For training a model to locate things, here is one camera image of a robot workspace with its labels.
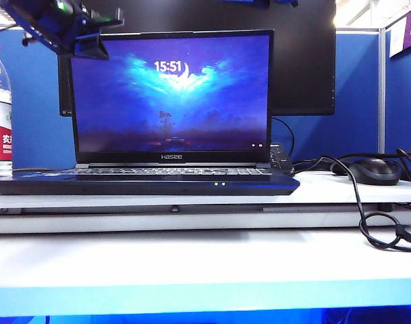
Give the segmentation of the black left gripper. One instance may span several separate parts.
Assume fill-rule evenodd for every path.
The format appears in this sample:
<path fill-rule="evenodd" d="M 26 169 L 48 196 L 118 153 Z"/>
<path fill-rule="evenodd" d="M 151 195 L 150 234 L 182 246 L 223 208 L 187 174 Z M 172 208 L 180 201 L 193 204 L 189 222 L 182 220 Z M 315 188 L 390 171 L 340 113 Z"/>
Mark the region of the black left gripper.
<path fill-rule="evenodd" d="M 100 28 L 124 25 L 120 7 L 103 16 L 81 1 L 0 1 L 0 8 L 30 36 L 58 55 L 108 60 Z"/>

